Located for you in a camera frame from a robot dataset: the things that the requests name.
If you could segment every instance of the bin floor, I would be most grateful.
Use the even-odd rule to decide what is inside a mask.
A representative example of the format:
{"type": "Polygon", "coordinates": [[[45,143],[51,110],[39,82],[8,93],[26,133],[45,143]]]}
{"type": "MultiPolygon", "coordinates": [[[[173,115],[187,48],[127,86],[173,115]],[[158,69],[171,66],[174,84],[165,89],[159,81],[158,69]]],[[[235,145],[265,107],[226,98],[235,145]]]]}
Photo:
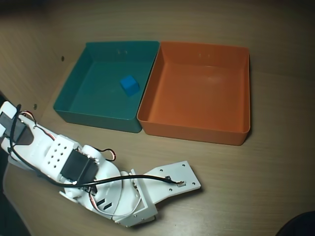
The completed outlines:
{"type": "Polygon", "coordinates": [[[166,63],[148,122],[244,130],[244,70],[166,63]]]}
{"type": "Polygon", "coordinates": [[[70,112],[103,117],[132,118],[135,116],[145,88],[151,62],[94,62],[90,67],[70,112]],[[131,75],[140,91],[128,97],[120,80],[131,75]]]}

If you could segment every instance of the dark object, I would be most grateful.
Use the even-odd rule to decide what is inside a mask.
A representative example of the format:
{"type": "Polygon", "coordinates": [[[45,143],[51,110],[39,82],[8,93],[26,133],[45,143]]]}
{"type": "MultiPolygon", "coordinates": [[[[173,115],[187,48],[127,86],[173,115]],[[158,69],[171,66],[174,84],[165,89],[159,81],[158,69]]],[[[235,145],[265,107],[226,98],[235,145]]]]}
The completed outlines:
{"type": "MultiPolygon", "coordinates": [[[[4,135],[6,137],[10,137],[10,131],[12,128],[13,119],[8,117],[6,113],[2,112],[0,115],[0,124],[3,127],[5,127],[4,135]]],[[[18,119],[16,122],[15,130],[14,130],[13,142],[16,143],[19,141],[19,138],[21,137],[25,129],[26,129],[26,125],[18,119]]]]}
{"type": "Polygon", "coordinates": [[[61,175],[78,184],[93,182],[98,171],[93,159],[73,150],[61,170],[61,175]]]}
{"type": "Polygon", "coordinates": [[[287,222],[276,236],[314,236],[315,211],[306,212],[287,222]]]}

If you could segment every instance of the plastic container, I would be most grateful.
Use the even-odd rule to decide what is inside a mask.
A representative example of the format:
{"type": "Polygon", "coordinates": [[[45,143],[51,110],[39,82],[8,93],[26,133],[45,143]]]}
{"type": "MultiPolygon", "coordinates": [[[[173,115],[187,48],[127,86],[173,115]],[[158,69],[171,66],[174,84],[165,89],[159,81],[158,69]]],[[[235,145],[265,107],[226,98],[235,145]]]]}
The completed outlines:
{"type": "Polygon", "coordinates": [[[69,123],[137,133],[139,104],[159,48],[156,41],[87,43],[55,104],[69,123]],[[126,94],[121,80],[139,86],[126,94]]]}
{"type": "Polygon", "coordinates": [[[241,145],[250,130],[248,49],[161,42],[137,117],[149,135],[241,145]]]}

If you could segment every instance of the wooden wall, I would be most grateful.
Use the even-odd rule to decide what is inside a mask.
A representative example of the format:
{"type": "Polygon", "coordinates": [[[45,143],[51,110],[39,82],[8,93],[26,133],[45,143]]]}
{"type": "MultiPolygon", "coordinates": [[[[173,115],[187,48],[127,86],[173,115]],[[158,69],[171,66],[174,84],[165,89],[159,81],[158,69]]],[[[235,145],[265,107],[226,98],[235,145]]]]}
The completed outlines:
{"type": "Polygon", "coordinates": [[[55,0],[45,8],[76,60],[84,44],[178,40],[248,47],[253,70],[309,77],[315,61],[312,10],[263,0],[55,0]]]}
{"type": "Polygon", "coordinates": [[[39,118],[63,73],[61,56],[39,7],[0,3],[0,91],[8,100],[39,118]]]}

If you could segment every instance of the teal plastic tray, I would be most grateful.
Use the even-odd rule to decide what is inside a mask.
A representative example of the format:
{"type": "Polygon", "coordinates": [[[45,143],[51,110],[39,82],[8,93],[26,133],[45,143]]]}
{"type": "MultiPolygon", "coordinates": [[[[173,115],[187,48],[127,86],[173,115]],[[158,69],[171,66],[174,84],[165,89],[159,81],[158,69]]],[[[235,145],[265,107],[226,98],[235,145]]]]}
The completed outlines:
{"type": "Polygon", "coordinates": [[[54,110],[69,123],[140,132],[136,115],[158,49],[157,41],[87,43],[54,110]],[[120,84],[129,75],[140,88],[133,96],[120,84]]]}

